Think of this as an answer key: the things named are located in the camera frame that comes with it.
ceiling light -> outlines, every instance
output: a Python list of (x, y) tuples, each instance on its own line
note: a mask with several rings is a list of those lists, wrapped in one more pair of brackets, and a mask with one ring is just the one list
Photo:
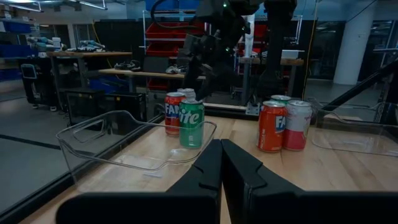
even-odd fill
[(78, 1), (78, 0), (69, 0), (69, 1), (71, 1), (71, 2), (77, 2), (77, 3), (83, 4), (83, 5), (85, 5), (85, 6), (90, 6), (90, 7), (94, 7), (94, 8), (97, 8), (97, 9), (108, 10), (108, 8), (105, 7), (105, 2), (104, 2), (104, 1), (103, 1), (103, 6), (104, 6), (104, 7), (97, 6), (97, 5), (95, 5), (95, 4), (92, 4), (92, 3), (89, 3), (89, 2), (85, 2), (85, 1)]
[(32, 8), (25, 7), (25, 6), (18, 6), (18, 5), (14, 5), (14, 4), (4, 4), (4, 3), (0, 3), (0, 5), (5, 5), (5, 6), (9, 6), (9, 7), (14, 7), (17, 9), (23, 9), (23, 10), (34, 11), (34, 12), (43, 12), (40, 8), (32, 9)]
[(12, 2), (12, 3), (32, 3), (32, 2), (36, 2), (36, 1), (32, 1), (32, 0), (8, 0), (8, 2)]

clear plastic tray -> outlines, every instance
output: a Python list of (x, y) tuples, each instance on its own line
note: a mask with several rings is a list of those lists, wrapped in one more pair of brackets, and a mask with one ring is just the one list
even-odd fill
[(339, 106), (317, 109), (312, 143), (326, 149), (398, 156), (398, 106)]
[[(216, 124), (195, 127), (203, 129), (202, 145), (195, 149), (180, 145), (165, 128), (112, 111), (60, 131), (57, 139), (80, 192), (165, 191), (213, 139)], [(143, 129), (147, 132), (137, 138)]]

blue storage bin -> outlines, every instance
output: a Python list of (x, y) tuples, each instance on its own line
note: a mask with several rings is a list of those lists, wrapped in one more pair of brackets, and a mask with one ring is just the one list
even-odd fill
[(180, 9), (194, 9), (196, 10), (199, 6), (201, 0), (180, 0), (179, 8)]
[[(146, 0), (146, 9), (150, 11), (152, 6), (155, 4), (157, 0)], [(174, 10), (178, 9), (178, 1), (177, 0), (166, 0), (162, 2), (162, 4), (156, 7), (156, 11), (166, 11), (166, 10)]]
[(37, 51), (32, 50), (29, 45), (0, 44), (0, 58), (26, 57), (30, 55), (37, 55)]
[(4, 29), (8, 32), (17, 34), (29, 34), (32, 32), (29, 24), (9, 21), (3, 21), (2, 23), (4, 24)]
[(104, 90), (105, 93), (114, 91), (128, 91), (128, 82), (120, 80), (116, 77), (101, 77), (98, 79), (90, 79), (90, 88), (92, 90)]

sprite can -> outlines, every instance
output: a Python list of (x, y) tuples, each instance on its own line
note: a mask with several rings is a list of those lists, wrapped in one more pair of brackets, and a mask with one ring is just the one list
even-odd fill
[(195, 99), (184, 99), (180, 103), (180, 144), (187, 148), (199, 148), (203, 139), (205, 106)]
[(284, 96), (284, 95), (272, 95), (271, 96), (271, 100), (278, 101), (280, 103), (283, 103), (284, 105), (287, 105), (287, 102), (291, 99), (292, 98), (290, 96)]

soda can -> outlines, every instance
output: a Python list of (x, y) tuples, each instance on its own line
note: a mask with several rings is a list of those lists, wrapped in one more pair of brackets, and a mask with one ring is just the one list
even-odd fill
[(199, 148), (202, 145), (205, 106), (202, 100), (182, 100), (180, 104), (180, 144), (187, 148)]
[(285, 105), (276, 101), (264, 101), (259, 117), (256, 146), (265, 152), (279, 152), (286, 122)]
[(305, 147), (312, 108), (309, 102), (290, 100), (287, 104), (284, 148), (300, 151)]
[(274, 101), (278, 101), (283, 103), (284, 105), (287, 105), (287, 102), (291, 100), (292, 98), (290, 96), (284, 96), (284, 95), (272, 95), (271, 99)]
[(177, 92), (185, 94), (185, 97), (187, 97), (187, 99), (195, 99), (197, 97), (195, 90), (192, 88), (179, 88)]
[[(179, 106), (180, 102), (185, 99), (183, 93), (172, 92), (166, 94), (165, 103), (165, 124), (170, 126), (180, 126)], [(179, 128), (166, 127), (166, 133), (171, 136), (178, 136)]]

